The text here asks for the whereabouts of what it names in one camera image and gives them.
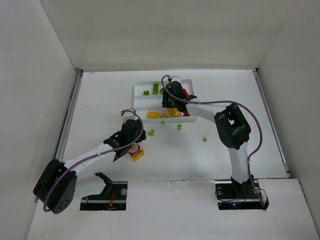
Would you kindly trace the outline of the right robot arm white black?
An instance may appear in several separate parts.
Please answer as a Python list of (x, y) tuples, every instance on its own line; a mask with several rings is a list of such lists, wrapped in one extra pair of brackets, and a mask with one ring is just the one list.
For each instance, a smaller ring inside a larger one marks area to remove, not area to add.
[(187, 95), (178, 81), (163, 86), (162, 107), (200, 117), (215, 124), (222, 144), (227, 147), (231, 162), (231, 184), (235, 194), (241, 195), (251, 188), (248, 170), (248, 141), (251, 133), (240, 108), (232, 103), (217, 111), (214, 105), (193, 103), (194, 95)]

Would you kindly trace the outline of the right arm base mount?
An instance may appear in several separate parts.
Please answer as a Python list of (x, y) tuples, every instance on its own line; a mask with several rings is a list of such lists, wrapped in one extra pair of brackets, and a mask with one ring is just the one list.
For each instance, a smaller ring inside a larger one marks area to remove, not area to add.
[(236, 185), (229, 181), (215, 182), (215, 196), (219, 210), (266, 210), (269, 198), (266, 191), (260, 188), (259, 181), (254, 180), (254, 187), (249, 182), (244, 191), (236, 190)]

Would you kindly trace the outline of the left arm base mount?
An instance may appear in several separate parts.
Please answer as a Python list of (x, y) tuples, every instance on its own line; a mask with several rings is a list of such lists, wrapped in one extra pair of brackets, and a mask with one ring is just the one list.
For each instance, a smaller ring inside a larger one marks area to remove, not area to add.
[(102, 172), (95, 174), (103, 181), (98, 194), (85, 196), (80, 202), (80, 211), (125, 211), (127, 207), (128, 182), (113, 181)]

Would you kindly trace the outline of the small yellow lego brick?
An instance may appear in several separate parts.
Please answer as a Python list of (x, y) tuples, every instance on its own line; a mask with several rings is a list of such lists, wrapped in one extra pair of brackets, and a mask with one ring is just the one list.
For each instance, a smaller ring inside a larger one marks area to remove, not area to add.
[(168, 115), (165, 114), (165, 113), (162, 113), (162, 114), (159, 115), (159, 117), (160, 117), (160, 118), (168, 118)]

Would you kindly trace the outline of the green square lego brick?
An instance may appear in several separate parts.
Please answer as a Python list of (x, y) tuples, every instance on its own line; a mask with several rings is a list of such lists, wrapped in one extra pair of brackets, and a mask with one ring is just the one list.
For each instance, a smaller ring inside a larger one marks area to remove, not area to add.
[(145, 90), (144, 92), (143, 92), (143, 95), (144, 96), (148, 96), (150, 94), (150, 92), (148, 91), (148, 90)]

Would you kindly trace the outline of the yellow lego brick large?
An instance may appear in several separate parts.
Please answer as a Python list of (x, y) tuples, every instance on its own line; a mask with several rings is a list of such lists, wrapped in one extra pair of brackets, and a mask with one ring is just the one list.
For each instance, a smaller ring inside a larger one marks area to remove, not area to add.
[(181, 112), (178, 111), (177, 108), (169, 108), (168, 114), (173, 118), (177, 118), (177, 117), (180, 117)]

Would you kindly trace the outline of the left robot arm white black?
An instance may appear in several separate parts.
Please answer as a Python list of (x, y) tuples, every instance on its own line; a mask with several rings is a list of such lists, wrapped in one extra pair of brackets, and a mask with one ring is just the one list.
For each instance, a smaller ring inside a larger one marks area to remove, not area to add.
[(114, 197), (114, 183), (103, 173), (103, 167), (125, 156), (134, 144), (145, 139), (142, 121), (128, 119), (93, 150), (70, 160), (51, 160), (33, 189), (43, 203), (43, 211), (59, 214), (74, 199)]

